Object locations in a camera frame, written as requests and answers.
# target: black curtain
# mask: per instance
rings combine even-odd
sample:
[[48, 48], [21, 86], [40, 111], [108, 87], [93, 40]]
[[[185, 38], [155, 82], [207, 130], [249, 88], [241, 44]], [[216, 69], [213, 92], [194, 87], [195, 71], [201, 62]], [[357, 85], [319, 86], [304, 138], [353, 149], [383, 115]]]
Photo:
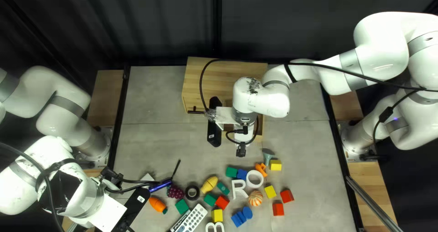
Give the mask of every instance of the black curtain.
[[[19, 77], [33, 65], [47, 66], [91, 94], [98, 70], [121, 69], [124, 63], [183, 65], [187, 56], [273, 63], [328, 58], [354, 48], [355, 25], [381, 11], [437, 14], [438, 1], [0, 0], [0, 68]], [[359, 90], [364, 112], [391, 92], [379, 85]], [[36, 119], [8, 113], [0, 124], [0, 140], [25, 149], [41, 137]], [[438, 205], [438, 187], [427, 184], [436, 180], [434, 144], [404, 152], [388, 140], [379, 145], [394, 159], [381, 168], [398, 222], [407, 232], [433, 231], [438, 225], [438, 214], [426, 205]], [[0, 154], [10, 163], [11, 156]], [[424, 162], [424, 156], [428, 162], [418, 168], [408, 161]], [[404, 192], [413, 186], [412, 179], [417, 188]], [[36, 205], [19, 216], [0, 216], [0, 224], [54, 228], [50, 216], [38, 211]]]

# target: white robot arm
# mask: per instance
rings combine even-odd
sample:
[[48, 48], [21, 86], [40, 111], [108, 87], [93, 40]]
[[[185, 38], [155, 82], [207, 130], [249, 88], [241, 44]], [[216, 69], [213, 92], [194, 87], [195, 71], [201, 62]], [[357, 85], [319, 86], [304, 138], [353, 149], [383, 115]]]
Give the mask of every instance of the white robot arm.
[[49, 68], [31, 67], [20, 79], [0, 68], [0, 122], [5, 111], [29, 118], [44, 108], [36, 128], [62, 137], [92, 161], [108, 153], [109, 139], [81, 118], [90, 100], [84, 90]]
[[[328, 65], [382, 81], [399, 75], [408, 66], [412, 79], [406, 86], [438, 88], [437, 16], [408, 12], [377, 13], [361, 20], [353, 36], [357, 46], [353, 50], [323, 61], [297, 59], [292, 62]], [[311, 65], [288, 65], [287, 68], [280, 65], [270, 69], [261, 82], [243, 77], [234, 84], [232, 112], [237, 123], [242, 124], [241, 119], [244, 118], [243, 121], [251, 124], [257, 113], [285, 117], [290, 106], [289, 86], [302, 79], [319, 81], [331, 95], [375, 84], [343, 72]], [[364, 153], [364, 149], [373, 143], [371, 135], [380, 113], [407, 92], [401, 89], [396, 95], [383, 99], [371, 114], [353, 129], [344, 132], [342, 139], [346, 148]], [[438, 93], [420, 91], [409, 98], [395, 108], [395, 123], [378, 127], [377, 139], [391, 136], [398, 148], [412, 149], [438, 137], [438, 128], [435, 126], [438, 124], [438, 104], [435, 104], [438, 102]], [[394, 117], [385, 124], [394, 121]], [[250, 137], [250, 133], [235, 134], [238, 141], [248, 141]]]
[[[45, 136], [31, 145], [24, 153], [32, 157], [43, 169], [53, 163], [73, 159], [72, 149], [60, 137]], [[47, 184], [43, 180], [36, 191], [39, 170], [28, 160], [19, 156], [0, 172], [0, 212], [19, 214], [39, 201], [43, 209], [53, 212], [49, 206]], [[49, 174], [54, 194], [56, 213], [70, 217], [86, 228], [96, 226], [102, 231], [111, 231], [126, 207], [105, 194], [108, 182], [89, 178], [75, 162], [62, 165]]]

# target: gray table surface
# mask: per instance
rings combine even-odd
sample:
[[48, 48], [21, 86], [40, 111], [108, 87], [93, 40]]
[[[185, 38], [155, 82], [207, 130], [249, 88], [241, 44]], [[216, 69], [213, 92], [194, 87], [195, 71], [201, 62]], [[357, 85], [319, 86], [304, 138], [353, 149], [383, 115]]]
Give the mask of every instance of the gray table surface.
[[[304, 80], [293, 84], [289, 115], [267, 117], [262, 142], [252, 143], [247, 156], [238, 158], [231, 142], [223, 140], [214, 148], [206, 141], [207, 121], [202, 115], [184, 112], [184, 72], [184, 66], [131, 68], [115, 171], [127, 179], [151, 173], [161, 180], [172, 175], [181, 159], [174, 182], [183, 190], [189, 183], [201, 186], [211, 175], [231, 189], [226, 167], [253, 169], [255, 163], [263, 162], [261, 149], [269, 148], [282, 161], [282, 171], [269, 172], [266, 178], [277, 197], [268, 199], [263, 185], [259, 189], [264, 194], [263, 203], [252, 207], [248, 199], [238, 196], [233, 200], [230, 193], [231, 202], [223, 213], [227, 232], [355, 231], [319, 83]], [[295, 201], [284, 204], [284, 217], [274, 217], [272, 202], [281, 200], [279, 192], [283, 189], [290, 189]], [[113, 197], [124, 203], [131, 193]], [[219, 195], [220, 191], [216, 188], [212, 193]], [[166, 203], [169, 211], [163, 215], [145, 204], [131, 225], [136, 232], [167, 231], [180, 217], [174, 206], [176, 200], [168, 198], [165, 190], [153, 195]], [[208, 209], [208, 216], [195, 230], [205, 231], [212, 207], [202, 198], [187, 203], [190, 208], [201, 203]], [[236, 228], [231, 216], [244, 206], [250, 207], [254, 217]]]

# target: white remote control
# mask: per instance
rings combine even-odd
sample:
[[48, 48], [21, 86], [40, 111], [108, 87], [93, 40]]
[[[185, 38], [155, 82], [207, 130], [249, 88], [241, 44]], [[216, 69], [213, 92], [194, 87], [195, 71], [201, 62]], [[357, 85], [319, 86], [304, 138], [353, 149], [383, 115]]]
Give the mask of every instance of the white remote control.
[[181, 223], [176, 232], [193, 232], [196, 227], [200, 224], [202, 219], [207, 215], [207, 210], [201, 206], [201, 204], [197, 204], [189, 216]]

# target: roll of tape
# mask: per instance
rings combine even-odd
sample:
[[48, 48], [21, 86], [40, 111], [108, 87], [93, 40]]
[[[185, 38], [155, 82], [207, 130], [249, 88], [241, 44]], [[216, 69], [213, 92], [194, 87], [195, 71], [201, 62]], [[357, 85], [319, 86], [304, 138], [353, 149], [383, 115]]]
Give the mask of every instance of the roll of tape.
[[199, 188], [197, 186], [188, 186], [186, 188], [186, 198], [190, 201], [195, 201], [199, 198]]
[[[257, 183], [257, 184], [252, 183], [251, 180], [249, 180], [249, 176], [250, 175], [257, 176], [260, 179], [260, 182]], [[256, 171], [256, 170], [251, 170], [247, 174], [247, 186], [250, 187], [250, 188], [259, 188], [259, 187], [261, 187], [261, 185], [263, 184], [263, 180], [264, 180], [263, 179], [263, 175], [260, 172]]]

